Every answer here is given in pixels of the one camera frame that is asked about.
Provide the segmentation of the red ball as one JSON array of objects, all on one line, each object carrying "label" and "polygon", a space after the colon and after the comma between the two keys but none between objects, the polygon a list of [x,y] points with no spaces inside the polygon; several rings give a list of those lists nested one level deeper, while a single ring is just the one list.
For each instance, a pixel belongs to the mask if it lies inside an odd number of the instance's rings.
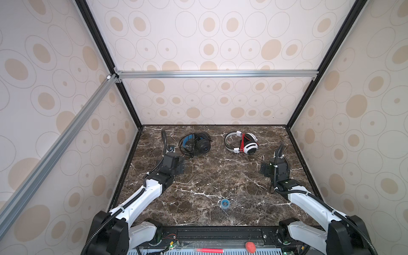
[{"label": "red ball", "polygon": [[257,250],[256,245],[253,242],[246,242],[245,249],[249,254],[255,254]]}]

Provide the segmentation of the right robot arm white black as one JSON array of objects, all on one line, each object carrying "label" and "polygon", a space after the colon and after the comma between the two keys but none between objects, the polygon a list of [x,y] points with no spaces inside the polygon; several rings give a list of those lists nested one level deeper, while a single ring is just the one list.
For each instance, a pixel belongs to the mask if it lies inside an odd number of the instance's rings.
[{"label": "right robot arm white black", "polygon": [[283,151],[282,143],[275,150],[268,163],[262,163],[261,173],[271,180],[270,191],[297,205],[318,224],[309,226],[297,218],[279,222],[278,239],[281,244],[302,242],[324,255],[376,255],[364,221],[356,216],[348,216],[326,204],[316,195],[290,178],[290,166]]}]

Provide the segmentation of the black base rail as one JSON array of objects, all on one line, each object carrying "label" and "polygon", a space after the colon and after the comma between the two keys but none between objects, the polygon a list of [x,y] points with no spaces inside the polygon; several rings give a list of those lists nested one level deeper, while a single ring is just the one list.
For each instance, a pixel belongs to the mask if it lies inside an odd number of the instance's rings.
[{"label": "black base rail", "polygon": [[162,248],[170,251],[172,244],[185,241],[263,241],[265,245],[296,245],[304,243],[326,255],[362,254],[364,244],[345,221],[331,222],[323,231],[305,225],[294,218],[270,227],[162,227],[145,222],[153,234],[142,233],[139,229],[128,232],[123,222],[111,229],[95,227],[89,234],[83,253],[85,255],[125,255],[138,247]]}]

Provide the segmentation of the black headphones blue headband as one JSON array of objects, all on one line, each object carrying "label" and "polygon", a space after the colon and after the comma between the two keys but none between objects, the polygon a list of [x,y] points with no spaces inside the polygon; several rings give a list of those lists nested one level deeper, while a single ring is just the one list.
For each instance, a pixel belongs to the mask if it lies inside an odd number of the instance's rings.
[{"label": "black headphones blue headband", "polygon": [[206,154],[211,149],[212,139],[206,132],[191,133],[179,141],[180,152],[189,158]]}]

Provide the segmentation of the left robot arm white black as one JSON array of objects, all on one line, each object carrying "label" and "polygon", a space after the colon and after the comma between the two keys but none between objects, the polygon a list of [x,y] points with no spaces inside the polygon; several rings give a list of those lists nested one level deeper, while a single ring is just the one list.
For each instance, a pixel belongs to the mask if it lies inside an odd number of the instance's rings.
[{"label": "left robot arm white black", "polygon": [[159,163],[143,177],[142,186],[125,202],[108,212],[100,211],[92,220],[82,255],[126,255],[129,249],[152,241],[160,227],[155,222],[132,226],[139,215],[169,188],[175,177],[184,173],[183,159],[167,149],[167,133]]}]

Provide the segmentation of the blue tape roll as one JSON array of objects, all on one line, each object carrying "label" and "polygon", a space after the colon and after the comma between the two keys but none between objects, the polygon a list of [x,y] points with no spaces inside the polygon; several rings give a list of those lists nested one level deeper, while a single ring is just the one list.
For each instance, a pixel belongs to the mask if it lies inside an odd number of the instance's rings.
[{"label": "blue tape roll", "polygon": [[221,202],[220,202],[220,207],[223,210],[229,209],[230,208],[230,201],[228,199],[226,199],[226,198],[222,199]]}]

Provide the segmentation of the pink red pen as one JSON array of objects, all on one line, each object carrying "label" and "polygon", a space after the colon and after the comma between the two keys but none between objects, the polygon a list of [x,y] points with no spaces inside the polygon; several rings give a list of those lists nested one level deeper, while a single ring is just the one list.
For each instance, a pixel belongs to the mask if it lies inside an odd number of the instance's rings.
[{"label": "pink red pen", "polygon": [[207,254],[223,254],[224,250],[223,249],[212,249],[212,248],[198,248],[198,249],[195,249],[195,252],[207,253]]}]

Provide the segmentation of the horizontal aluminium rail back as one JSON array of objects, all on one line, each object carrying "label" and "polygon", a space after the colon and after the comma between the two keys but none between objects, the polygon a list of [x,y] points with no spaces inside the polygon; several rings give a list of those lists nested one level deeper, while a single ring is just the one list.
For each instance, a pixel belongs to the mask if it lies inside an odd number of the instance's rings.
[{"label": "horizontal aluminium rail back", "polygon": [[316,77],[318,70],[120,71],[120,79]]}]

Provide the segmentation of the white headphones black pads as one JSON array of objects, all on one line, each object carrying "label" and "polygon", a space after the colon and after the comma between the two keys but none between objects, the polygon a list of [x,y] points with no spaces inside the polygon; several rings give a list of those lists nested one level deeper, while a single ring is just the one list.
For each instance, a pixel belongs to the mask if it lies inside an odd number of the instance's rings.
[{"label": "white headphones black pads", "polygon": [[[233,136],[241,138],[238,147],[234,147],[230,143],[230,138]],[[247,155],[253,155],[259,148],[258,139],[252,133],[243,133],[241,131],[230,132],[224,138],[225,148],[235,154],[244,153]]]}]

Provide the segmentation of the diagonal aluminium rail left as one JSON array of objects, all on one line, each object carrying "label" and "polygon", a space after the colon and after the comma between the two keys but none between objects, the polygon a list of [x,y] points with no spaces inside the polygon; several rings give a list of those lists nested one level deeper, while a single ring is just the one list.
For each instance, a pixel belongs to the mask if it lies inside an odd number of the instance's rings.
[{"label": "diagonal aluminium rail left", "polygon": [[45,178],[50,174],[58,160],[62,157],[73,139],[78,135],[86,121],[93,114],[102,99],[117,82],[118,75],[113,73],[99,86],[91,99],[73,118],[68,127],[51,146],[46,155],[38,162],[33,171],[23,181],[21,186],[6,203],[1,211],[1,239],[17,220],[25,206],[32,199]]}]

